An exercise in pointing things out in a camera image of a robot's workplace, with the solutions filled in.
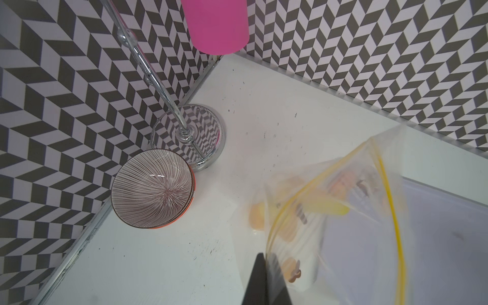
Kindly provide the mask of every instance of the white table surface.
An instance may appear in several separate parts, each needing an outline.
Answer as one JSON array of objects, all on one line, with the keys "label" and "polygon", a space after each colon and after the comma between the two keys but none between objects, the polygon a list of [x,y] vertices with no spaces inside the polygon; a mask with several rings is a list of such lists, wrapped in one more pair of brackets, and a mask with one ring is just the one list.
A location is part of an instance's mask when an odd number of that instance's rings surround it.
[{"label": "white table surface", "polygon": [[[224,119],[219,159],[196,173],[177,222],[144,230],[111,212],[49,305],[240,304],[228,220],[273,171],[346,155],[397,125],[238,55],[222,58],[192,103]],[[488,160],[407,128],[403,175],[488,204]]]}]

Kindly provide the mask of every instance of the dirt speck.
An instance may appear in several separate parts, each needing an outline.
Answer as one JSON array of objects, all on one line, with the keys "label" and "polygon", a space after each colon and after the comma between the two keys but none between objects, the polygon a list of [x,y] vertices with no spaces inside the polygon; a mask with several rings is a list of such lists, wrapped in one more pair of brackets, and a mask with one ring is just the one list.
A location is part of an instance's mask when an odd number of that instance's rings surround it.
[{"label": "dirt speck", "polygon": [[463,234],[461,234],[459,232],[453,232],[452,234],[454,235],[454,237],[459,238],[461,241],[464,242],[464,235]]}]

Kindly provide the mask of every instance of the metal edge trim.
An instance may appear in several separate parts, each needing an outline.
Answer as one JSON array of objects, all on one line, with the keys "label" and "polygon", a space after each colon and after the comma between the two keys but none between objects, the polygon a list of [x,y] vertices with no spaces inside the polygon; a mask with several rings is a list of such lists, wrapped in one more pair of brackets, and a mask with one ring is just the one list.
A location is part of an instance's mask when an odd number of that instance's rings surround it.
[{"label": "metal edge trim", "polygon": [[220,58],[221,58],[221,56],[210,55],[210,59],[209,59],[209,63],[207,65],[207,67],[205,67],[202,74],[197,78],[197,80],[193,83],[193,86],[191,86],[190,90],[181,99],[181,102],[178,106],[184,106],[191,101],[191,99],[195,96],[195,93],[197,93],[198,89],[200,89],[202,84],[205,82],[207,77],[210,75],[212,70],[215,68],[215,66],[219,62]]},{"label": "metal edge trim", "polygon": [[102,205],[100,211],[98,211],[89,225],[85,228],[81,236],[71,246],[71,249],[61,261],[61,264],[53,271],[49,280],[42,286],[37,296],[29,303],[29,305],[42,305],[49,299],[63,280],[69,268],[83,252],[86,245],[90,242],[112,209],[112,201],[109,197]]},{"label": "metal edge trim", "polygon": [[394,115],[394,114],[392,114],[390,112],[387,112],[387,111],[385,111],[385,110],[383,110],[381,108],[378,108],[378,107],[375,107],[375,106],[370,105],[368,103],[365,103],[365,102],[363,102],[363,101],[361,101],[361,100],[359,100],[357,98],[353,98],[353,97],[351,97],[349,95],[346,95],[344,93],[337,92],[336,90],[330,89],[329,87],[327,87],[325,85],[316,83],[316,82],[314,82],[312,80],[305,79],[302,76],[299,76],[299,75],[297,75],[297,74],[295,74],[293,72],[290,72],[290,71],[287,71],[285,69],[282,69],[282,68],[280,68],[280,67],[278,67],[276,65],[270,64],[270,63],[268,63],[266,61],[263,61],[261,59],[258,59],[258,58],[255,58],[253,56],[250,56],[249,54],[242,53],[242,52],[237,52],[235,54],[239,55],[242,58],[245,58],[247,60],[250,60],[250,61],[253,61],[253,62],[257,63],[257,64],[260,64],[260,65],[262,65],[262,66],[264,66],[266,68],[269,68],[271,70],[274,70],[274,71],[276,71],[278,73],[284,74],[284,75],[286,75],[286,76],[288,76],[290,78],[293,78],[295,80],[298,80],[298,81],[301,81],[303,83],[306,83],[307,85],[312,86],[314,88],[317,88],[319,90],[322,90],[322,91],[324,91],[324,92],[326,92],[328,94],[331,94],[331,95],[334,95],[336,97],[339,97],[339,98],[341,98],[341,99],[343,99],[343,100],[345,100],[347,102],[350,102],[350,103],[353,103],[355,105],[358,105],[358,106],[360,106],[362,108],[365,108],[367,110],[370,110],[372,112],[375,112],[375,113],[377,113],[379,115],[382,115],[384,117],[387,117],[387,118],[389,118],[391,120],[394,120],[394,121],[396,121],[398,123],[405,124],[405,125],[407,125],[410,128],[413,128],[415,130],[421,131],[421,132],[423,132],[425,134],[428,134],[428,135],[430,135],[432,137],[435,137],[436,139],[442,140],[442,141],[447,142],[449,144],[452,144],[452,145],[454,145],[456,147],[459,147],[459,148],[461,148],[463,150],[466,150],[466,151],[468,151],[470,153],[473,153],[475,155],[478,155],[478,156],[480,156],[482,158],[488,159],[488,152],[484,152],[484,151],[482,151],[480,149],[477,149],[475,147],[472,147],[472,146],[469,146],[467,144],[461,143],[458,140],[455,140],[455,139],[450,138],[448,136],[444,136],[444,135],[442,135],[442,134],[440,134],[440,133],[438,133],[436,131],[433,131],[431,129],[428,129],[426,127],[422,127],[422,126],[420,126],[417,123],[414,123],[414,122],[409,121],[407,119],[401,118],[401,117],[399,117],[397,115]]}]

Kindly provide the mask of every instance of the gray and white tile pattern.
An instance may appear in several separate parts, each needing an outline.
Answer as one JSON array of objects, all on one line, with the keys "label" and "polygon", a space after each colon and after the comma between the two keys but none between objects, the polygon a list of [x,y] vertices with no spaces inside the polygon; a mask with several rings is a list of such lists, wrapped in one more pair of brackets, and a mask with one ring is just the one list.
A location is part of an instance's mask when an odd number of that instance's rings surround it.
[{"label": "gray and white tile pattern", "polygon": [[242,50],[488,151],[487,0],[248,0]]},{"label": "gray and white tile pattern", "polygon": [[[208,63],[177,0],[115,0],[181,99]],[[27,304],[165,112],[98,0],[0,1],[0,304]]]}]

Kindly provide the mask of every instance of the food in bag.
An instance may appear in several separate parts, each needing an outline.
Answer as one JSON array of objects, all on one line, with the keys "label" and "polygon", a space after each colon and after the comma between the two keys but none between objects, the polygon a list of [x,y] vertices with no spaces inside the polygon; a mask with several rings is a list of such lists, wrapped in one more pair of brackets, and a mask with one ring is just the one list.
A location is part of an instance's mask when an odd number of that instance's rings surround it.
[{"label": "food in bag", "polygon": [[[234,218],[247,216],[233,228],[247,232],[241,245],[266,254],[270,304],[284,285],[294,305],[408,304],[411,237],[397,169],[400,134],[396,127],[341,159],[275,175],[255,203],[236,212]],[[243,283],[255,255],[246,261],[236,252]]]}]

